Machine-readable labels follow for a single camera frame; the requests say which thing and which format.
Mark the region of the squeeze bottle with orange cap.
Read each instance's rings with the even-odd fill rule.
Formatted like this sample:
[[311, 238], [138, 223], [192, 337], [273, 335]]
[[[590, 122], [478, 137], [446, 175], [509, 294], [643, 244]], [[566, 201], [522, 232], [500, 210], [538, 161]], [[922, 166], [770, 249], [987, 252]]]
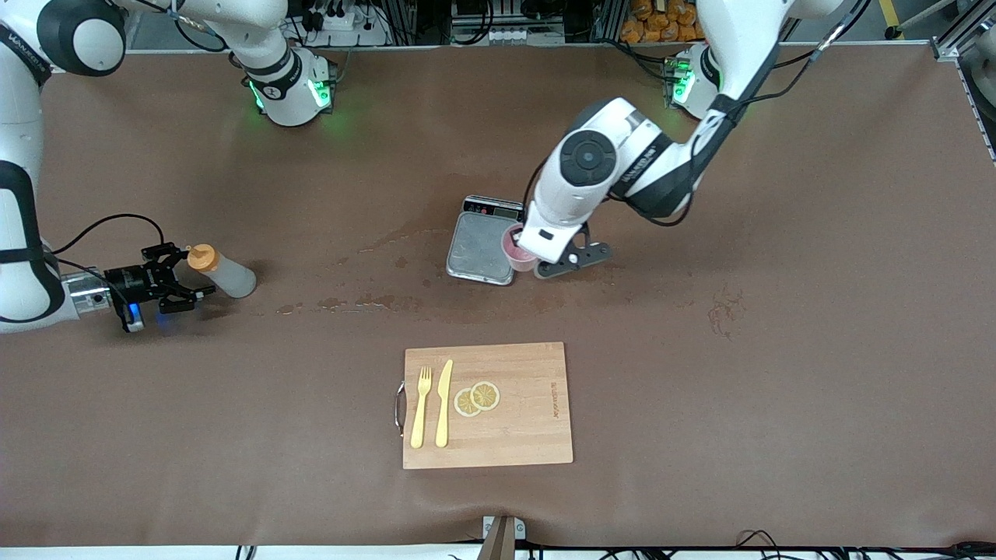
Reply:
[[213, 245], [200, 243], [186, 247], [188, 266], [234, 299], [248, 297], [257, 287], [257, 276], [250, 269], [225, 257]]

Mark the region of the pink plastic cup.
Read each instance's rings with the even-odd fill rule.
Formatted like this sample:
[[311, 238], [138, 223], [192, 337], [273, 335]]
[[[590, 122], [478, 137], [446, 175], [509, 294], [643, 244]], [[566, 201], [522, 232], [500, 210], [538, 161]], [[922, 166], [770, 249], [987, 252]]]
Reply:
[[505, 230], [501, 237], [502, 251], [509, 265], [516, 272], [530, 272], [536, 269], [538, 258], [519, 245], [523, 233], [522, 223], [516, 223]]

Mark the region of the yellow plastic fork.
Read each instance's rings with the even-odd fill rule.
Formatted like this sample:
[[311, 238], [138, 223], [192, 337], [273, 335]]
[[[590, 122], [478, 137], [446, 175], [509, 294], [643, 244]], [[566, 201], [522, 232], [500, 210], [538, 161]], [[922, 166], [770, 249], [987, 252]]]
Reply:
[[426, 400], [430, 390], [433, 389], [433, 369], [430, 366], [423, 366], [420, 369], [416, 389], [416, 412], [414, 412], [410, 446], [413, 449], [421, 449], [426, 439]]

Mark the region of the yellow plastic knife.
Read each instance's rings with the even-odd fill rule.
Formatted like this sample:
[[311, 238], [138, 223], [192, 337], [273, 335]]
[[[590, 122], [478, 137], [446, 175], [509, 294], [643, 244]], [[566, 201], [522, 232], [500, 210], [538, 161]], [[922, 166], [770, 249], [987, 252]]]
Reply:
[[453, 369], [452, 359], [448, 359], [439, 376], [437, 383], [437, 396], [439, 397], [439, 415], [437, 428], [435, 429], [435, 446], [444, 449], [449, 440], [449, 408], [451, 408], [451, 375]]

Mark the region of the white power strip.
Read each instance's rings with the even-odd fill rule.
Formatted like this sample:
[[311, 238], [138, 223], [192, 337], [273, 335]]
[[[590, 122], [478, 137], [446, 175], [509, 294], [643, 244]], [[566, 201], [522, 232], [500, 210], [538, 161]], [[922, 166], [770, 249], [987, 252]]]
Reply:
[[306, 47], [380, 47], [395, 45], [394, 32], [381, 10], [353, 7], [344, 17], [309, 12], [289, 24], [289, 37]]

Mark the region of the silver digital kitchen scale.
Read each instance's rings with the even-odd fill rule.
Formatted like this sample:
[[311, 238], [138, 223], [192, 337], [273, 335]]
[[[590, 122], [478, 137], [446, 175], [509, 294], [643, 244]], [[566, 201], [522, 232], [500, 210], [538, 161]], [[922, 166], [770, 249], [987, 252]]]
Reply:
[[501, 237], [523, 219], [518, 201], [470, 195], [463, 199], [446, 273], [453, 278], [505, 286], [513, 282], [514, 270], [502, 248]]

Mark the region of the pile of orange objects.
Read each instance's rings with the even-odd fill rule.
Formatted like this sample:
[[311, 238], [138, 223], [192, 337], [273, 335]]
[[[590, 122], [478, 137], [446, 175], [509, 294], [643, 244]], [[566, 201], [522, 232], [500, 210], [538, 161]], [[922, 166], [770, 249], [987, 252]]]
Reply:
[[704, 40], [695, 0], [629, 0], [619, 41], [688, 43]]

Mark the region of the metal table edge bracket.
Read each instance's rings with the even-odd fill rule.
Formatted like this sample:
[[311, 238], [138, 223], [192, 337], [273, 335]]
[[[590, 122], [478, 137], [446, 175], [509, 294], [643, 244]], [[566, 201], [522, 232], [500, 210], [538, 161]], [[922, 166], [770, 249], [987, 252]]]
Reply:
[[525, 522], [513, 516], [488, 516], [482, 534], [477, 560], [516, 560], [517, 542], [526, 538]]

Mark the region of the aluminium frame profile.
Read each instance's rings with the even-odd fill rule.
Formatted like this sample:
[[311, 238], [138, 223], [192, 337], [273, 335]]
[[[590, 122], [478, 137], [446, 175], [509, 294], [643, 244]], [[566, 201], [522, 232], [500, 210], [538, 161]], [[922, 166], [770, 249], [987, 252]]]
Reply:
[[964, 14], [931, 39], [935, 59], [953, 61], [996, 166], [996, 8]]

